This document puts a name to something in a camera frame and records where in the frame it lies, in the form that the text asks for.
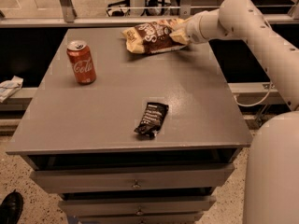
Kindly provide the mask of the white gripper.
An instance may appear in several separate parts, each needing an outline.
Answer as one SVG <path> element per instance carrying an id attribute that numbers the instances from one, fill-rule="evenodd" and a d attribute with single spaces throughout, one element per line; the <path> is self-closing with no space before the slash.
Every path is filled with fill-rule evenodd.
<path id="1" fill-rule="evenodd" d="M 183 20 L 177 19 L 170 37 L 182 45 L 206 43 L 213 39 L 223 39 L 228 32 L 219 21 L 219 11 L 203 11 Z"/>

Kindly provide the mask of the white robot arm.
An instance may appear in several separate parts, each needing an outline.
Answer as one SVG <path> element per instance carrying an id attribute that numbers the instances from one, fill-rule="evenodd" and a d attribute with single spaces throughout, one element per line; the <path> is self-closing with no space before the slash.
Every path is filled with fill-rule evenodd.
<path id="1" fill-rule="evenodd" d="M 177 24 L 182 44 L 238 38 L 248 46 L 290 111 L 255 134 L 247 163 L 243 224 L 299 224 L 299 50 L 274 32 L 251 0 L 224 0 L 218 9 Z"/>

